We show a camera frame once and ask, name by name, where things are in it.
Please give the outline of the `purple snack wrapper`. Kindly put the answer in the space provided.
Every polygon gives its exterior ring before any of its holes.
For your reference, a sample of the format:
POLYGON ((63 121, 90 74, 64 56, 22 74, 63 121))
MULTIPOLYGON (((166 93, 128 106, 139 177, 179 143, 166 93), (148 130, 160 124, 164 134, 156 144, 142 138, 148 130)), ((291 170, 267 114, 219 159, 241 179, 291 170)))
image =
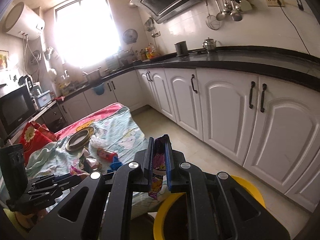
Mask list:
POLYGON ((157 200, 157 195, 163 186, 163 177, 166 175, 165 165, 165 139, 166 136, 155 139, 153 147, 153 159, 152 159, 152 180, 149 197, 157 200))

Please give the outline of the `light blue storage box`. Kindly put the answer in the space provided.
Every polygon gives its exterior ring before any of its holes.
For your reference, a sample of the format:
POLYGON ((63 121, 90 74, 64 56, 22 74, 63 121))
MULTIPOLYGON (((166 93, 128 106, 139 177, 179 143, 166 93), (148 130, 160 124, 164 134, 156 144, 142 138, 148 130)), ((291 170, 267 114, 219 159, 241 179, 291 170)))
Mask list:
POLYGON ((37 106, 39 108, 42 108, 46 105, 48 105, 50 102, 51 102, 51 96, 50 96, 50 91, 46 91, 46 92, 43 92, 42 94, 40 95, 37 95, 37 96, 34 96, 35 98, 35 101, 37 103, 37 106))

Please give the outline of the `black cylindrical container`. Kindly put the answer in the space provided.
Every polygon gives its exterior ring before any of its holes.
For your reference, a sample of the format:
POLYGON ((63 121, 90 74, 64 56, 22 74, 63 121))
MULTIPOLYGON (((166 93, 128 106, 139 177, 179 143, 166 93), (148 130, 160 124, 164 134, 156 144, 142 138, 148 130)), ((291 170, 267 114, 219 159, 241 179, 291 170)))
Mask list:
POLYGON ((189 55, 186 41, 180 41, 175 44, 176 54, 178 57, 184 57, 189 55))

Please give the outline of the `white red snack wrapper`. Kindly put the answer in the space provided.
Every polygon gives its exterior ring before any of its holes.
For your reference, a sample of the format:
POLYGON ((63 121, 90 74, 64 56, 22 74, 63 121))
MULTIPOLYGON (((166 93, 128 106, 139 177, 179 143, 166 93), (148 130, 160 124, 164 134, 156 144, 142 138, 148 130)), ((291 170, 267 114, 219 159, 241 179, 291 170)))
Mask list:
POLYGON ((88 173, 93 171, 99 171, 102 169, 102 165, 97 159, 94 158, 85 158, 84 159, 84 170, 88 173))

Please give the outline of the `dark peanut snack wrapper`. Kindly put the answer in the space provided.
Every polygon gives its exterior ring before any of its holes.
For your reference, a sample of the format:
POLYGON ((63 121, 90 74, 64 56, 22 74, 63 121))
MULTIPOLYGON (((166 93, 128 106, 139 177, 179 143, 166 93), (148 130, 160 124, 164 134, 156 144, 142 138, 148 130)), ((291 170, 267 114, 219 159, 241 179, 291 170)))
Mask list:
POLYGON ((72 165, 70 168, 70 174, 79 176, 81 178, 81 180, 84 180, 87 176, 89 176, 89 174, 87 172, 80 170, 72 165))

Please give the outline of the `hanging green spatula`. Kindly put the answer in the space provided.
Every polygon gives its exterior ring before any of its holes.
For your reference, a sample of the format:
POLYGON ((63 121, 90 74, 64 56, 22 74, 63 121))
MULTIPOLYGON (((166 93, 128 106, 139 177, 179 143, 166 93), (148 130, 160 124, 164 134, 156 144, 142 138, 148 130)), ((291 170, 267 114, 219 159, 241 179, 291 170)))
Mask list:
POLYGON ((240 6, 243 12, 251 11, 253 9, 251 3, 249 3, 248 0, 241 0, 240 6))

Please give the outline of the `red candy tube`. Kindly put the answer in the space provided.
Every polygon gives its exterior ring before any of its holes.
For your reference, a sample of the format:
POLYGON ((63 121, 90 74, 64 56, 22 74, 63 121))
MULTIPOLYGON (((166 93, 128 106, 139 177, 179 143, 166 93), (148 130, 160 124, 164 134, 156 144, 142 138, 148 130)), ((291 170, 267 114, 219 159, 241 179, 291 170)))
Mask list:
POLYGON ((104 159, 105 161, 107 161, 109 163, 113 162, 114 157, 116 157, 116 158, 118 157, 116 152, 108 151, 103 148, 97 149, 97 156, 104 159))

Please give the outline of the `blue plastic bag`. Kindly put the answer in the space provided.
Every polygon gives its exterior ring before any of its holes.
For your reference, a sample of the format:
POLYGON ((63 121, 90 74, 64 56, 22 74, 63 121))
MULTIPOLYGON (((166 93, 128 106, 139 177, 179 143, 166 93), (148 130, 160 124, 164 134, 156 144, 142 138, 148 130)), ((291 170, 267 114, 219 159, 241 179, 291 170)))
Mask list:
POLYGON ((123 163, 118 159, 117 156, 114 156, 110 168, 107 170, 107 173, 116 172, 120 167, 123 166, 123 163))

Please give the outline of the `blue hanging basin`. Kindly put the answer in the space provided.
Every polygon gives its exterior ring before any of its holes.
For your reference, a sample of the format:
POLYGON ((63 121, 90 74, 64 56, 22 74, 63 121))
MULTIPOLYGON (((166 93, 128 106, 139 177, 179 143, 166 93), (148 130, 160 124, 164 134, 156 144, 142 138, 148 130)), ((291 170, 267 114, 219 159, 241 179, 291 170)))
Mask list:
POLYGON ((105 92, 104 83, 92 88, 96 95, 103 95, 105 92))

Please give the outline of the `steel cooking pot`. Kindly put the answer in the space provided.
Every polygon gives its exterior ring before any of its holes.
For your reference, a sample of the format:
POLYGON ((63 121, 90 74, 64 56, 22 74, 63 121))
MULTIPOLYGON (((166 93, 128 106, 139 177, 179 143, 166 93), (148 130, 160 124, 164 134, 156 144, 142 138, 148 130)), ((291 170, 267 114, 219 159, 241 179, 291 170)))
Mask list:
POLYGON ((98 67, 96 70, 92 71, 92 72, 82 72, 83 76, 87 79, 87 82, 90 85, 99 83, 101 80, 101 74, 100 74, 100 68, 98 67))

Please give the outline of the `white water heater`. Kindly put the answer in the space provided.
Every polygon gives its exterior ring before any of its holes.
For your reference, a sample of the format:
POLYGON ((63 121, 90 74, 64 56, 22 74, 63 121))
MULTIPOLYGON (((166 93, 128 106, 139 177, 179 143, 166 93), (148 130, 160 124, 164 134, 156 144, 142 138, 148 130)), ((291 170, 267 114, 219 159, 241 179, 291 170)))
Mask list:
POLYGON ((8 13, 2 30, 4 33, 28 40, 37 39, 45 28, 45 22, 25 3, 17 3, 8 13))

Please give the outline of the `wall ventilation fan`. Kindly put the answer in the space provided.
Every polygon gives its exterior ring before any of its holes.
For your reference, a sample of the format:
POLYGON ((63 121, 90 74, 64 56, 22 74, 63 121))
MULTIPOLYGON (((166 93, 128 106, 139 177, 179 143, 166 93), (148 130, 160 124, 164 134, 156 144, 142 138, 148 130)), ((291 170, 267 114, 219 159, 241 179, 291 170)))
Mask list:
POLYGON ((135 29, 127 29, 124 33, 123 33, 123 41, 126 44, 133 44, 137 42, 138 39, 138 33, 135 29))

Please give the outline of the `red floral pillow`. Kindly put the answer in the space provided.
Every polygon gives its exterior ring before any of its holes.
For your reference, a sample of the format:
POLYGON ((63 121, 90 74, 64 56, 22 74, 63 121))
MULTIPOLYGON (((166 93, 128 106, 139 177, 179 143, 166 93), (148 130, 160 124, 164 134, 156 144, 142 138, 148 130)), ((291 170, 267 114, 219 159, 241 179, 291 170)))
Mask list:
POLYGON ((41 125, 35 121, 26 124, 20 137, 23 146, 25 165, 28 164, 31 154, 40 150, 50 142, 57 141, 56 135, 51 132, 45 124, 41 125))

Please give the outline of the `black microwave oven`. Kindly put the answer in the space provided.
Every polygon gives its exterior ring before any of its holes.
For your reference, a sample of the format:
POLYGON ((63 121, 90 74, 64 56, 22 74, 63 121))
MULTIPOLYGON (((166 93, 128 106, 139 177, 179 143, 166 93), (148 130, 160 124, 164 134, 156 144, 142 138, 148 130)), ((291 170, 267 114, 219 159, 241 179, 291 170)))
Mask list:
POLYGON ((35 113, 26 85, 1 97, 1 138, 7 140, 12 132, 35 113))

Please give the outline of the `green dark snack wrapper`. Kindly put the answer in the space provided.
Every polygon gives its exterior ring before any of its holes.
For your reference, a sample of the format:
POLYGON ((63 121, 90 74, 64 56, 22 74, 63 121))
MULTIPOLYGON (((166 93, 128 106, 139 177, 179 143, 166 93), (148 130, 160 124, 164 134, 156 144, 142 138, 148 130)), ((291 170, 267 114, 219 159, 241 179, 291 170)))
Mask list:
POLYGON ((86 168, 88 168, 88 163, 87 163, 87 157, 89 157, 89 151, 87 149, 86 146, 84 146, 84 148, 81 151, 80 157, 79 157, 79 168, 81 170, 85 170, 86 168))

